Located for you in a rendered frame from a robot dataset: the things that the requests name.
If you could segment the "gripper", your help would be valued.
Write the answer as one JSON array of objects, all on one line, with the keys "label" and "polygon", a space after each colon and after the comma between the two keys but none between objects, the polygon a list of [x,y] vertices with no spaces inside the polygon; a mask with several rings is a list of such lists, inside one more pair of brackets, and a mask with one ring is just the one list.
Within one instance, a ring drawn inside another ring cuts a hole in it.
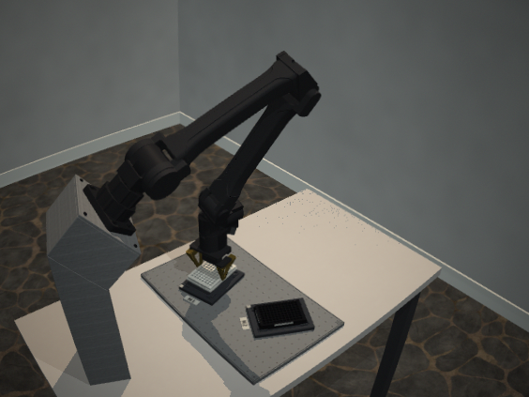
[{"label": "gripper", "polygon": [[[219,234],[205,237],[199,232],[199,238],[193,241],[189,245],[189,249],[186,250],[186,254],[192,260],[196,267],[200,266],[203,263],[203,260],[206,262],[217,266],[218,273],[221,280],[225,280],[228,274],[228,271],[236,259],[235,255],[230,254],[229,256],[222,257],[225,254],[229,254],[232,251],[232,247],[226,245],[222,250],[219,251]],[[199,253],[199,263],[195,258],[195,254]],[[221,261],[222,260],[222,261]],[[231,263],[231,264],[230,264]],[[230,265],[229,265],[230,264]],[[224,271],[225,269],[225,271]]]}]

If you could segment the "white name plate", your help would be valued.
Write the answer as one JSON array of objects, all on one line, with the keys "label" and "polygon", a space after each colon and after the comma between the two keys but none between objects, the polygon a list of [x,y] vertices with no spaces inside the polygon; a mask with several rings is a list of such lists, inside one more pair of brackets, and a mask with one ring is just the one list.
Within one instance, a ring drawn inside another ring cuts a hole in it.
[{"label": "white name plate", "polygon": [[196,300],[196,299],[194,299],[194,298],[192,298],[192,297],[190,297],[190,296],[186,296],[186,297],[184,297],[184,300],[186,300],[186,301],[188,301],[188,302],[190,302],[190,303],[192,303],[192,304],[194,304],[194,305],[197,305],[197,304],[200,303],[200,301],[198,301],[198,300]]},{"label": "white name plate", "polygon": [[240,318],[240,322],[241,322],[241,325],[242,325],[242,329],[243,329],[243,330],[245,330],[245,329],[249,329],[249,324],[248,324],[247,317],[242,317],[242,318]]}]

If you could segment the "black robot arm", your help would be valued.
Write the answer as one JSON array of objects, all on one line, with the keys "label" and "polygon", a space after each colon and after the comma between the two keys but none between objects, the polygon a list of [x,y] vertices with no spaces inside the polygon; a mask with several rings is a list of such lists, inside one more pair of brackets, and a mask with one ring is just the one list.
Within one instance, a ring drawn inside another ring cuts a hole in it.
[{"label": "black robot arm", "polygon": [[129,218],[144,191],[152,200],[170,195],[190,175],[190,164],[204,150],[267,106],[226,169],[199,195],[199,232],[211,237],[220,231],[219,251],[227,245],[227,234],[235,234],[244,216],[238,198],[250,175],[288,122],[296,114],[308,116],[321,98],[319,86],[306,69],[285,51],[276,57],[266,72],[188,126],[167,137],[158,132],[135,143],[111,182],[101,188],[84,187],[108,231],[132,236],[136,229]]}]

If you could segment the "white well plate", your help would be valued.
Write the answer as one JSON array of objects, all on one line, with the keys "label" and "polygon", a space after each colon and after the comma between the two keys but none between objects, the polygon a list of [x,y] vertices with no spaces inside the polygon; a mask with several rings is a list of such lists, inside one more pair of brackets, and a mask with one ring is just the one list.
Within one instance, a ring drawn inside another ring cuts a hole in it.
[{"label": "white well plate", "polygon": [[[228,271],[226,279],[237,270],[236,265],[232,265]],[[225,280],[226,280],[225,279]],[[217,266],[204,261],[200,266],[193,270],[187,277],[189,282],[196,284],[207,292],[211,293],[223,281],[221,280]]]}]

